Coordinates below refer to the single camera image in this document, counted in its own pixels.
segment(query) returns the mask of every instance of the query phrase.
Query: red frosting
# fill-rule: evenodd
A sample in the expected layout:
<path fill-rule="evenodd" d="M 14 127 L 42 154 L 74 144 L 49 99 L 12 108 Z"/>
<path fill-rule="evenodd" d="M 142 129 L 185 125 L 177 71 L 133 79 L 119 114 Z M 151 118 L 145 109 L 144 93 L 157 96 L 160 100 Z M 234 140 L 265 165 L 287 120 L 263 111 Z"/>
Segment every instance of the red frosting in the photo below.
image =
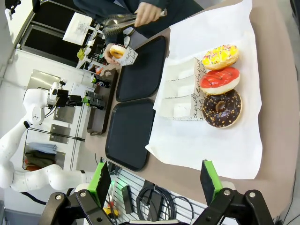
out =
<path fill-rule="evenodd" d="M 212 70 L 200 79 L 200 87 L 218 88 L 230 83 L 239 76 L 239 70 L 233 67 L 227 67 L 221 70 Z"/>

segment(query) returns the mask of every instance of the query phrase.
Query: black tray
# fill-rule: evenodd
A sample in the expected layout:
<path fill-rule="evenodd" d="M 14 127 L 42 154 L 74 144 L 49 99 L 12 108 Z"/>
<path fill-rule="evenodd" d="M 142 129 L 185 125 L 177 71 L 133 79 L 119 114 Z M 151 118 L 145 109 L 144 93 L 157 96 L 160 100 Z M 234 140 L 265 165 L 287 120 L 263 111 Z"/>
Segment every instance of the black tray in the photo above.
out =
<path fill-rule="evenodd" d="M 141 170 L 148 151 L 155 111 L 150 99 L 119 103 L 112 111 L 106 157 L 132 171 Z"/>
<path fill-rule="evenodd" d="M 165 63 L 166 40 L 163 36 L 136 49 L 133 65 L 122 67 L 116 91 L 118 102 L 152 96 L 158 89 Z"/>

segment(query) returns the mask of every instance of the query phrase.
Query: yellow frosting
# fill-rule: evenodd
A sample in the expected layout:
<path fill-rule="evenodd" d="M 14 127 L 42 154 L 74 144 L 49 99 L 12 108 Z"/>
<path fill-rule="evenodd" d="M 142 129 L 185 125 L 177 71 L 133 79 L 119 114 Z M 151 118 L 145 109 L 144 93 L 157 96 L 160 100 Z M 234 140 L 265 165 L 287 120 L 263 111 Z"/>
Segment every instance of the yellow frosting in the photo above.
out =
<path fill-rule="evenodd" d="M 238 53 L 238 48 L 235 45 L 222 45 L 208 51 L 203 57 L 202 63 L 204 65 L 216 64 L 230 59 Z"/>

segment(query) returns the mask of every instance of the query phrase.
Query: white paper bag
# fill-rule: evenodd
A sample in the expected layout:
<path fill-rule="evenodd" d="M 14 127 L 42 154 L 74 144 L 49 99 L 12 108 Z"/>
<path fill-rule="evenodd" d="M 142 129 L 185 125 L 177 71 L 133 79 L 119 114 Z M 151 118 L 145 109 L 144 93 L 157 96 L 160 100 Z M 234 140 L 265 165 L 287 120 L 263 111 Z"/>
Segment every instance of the white paper bag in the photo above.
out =
<path fill-rule="evenodd" d="M 133 50 L 131 47 L 127 47 L 123 57 L 115 60 L 120 64 L 120 66 L 128 66 L 134 64 L 137 56 L 138 53 L 136 53 L 135 50 Z"/>

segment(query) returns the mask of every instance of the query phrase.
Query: folded cloth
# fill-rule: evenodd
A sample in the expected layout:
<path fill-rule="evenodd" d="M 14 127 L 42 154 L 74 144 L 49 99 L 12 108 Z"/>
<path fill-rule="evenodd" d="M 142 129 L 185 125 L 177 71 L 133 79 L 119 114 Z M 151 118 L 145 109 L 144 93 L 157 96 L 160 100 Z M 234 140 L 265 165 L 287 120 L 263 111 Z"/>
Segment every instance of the folded cloth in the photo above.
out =
<path fill-rule="evenodd" d="M 37 142 L 31 142 L 28 144 L 30 150 L 38 150 L 40 152 L 48 154 L 56 154 L 57 146 L 55 144 L 42 144 Z"/>
<path fill-rule="evenodd" d="M 28 164 L 37 165 L 41 168 L 55 163 L 55 154 L 47 154 L 38 150 L 26 152 L 25 156 L 28 160 Z"/>

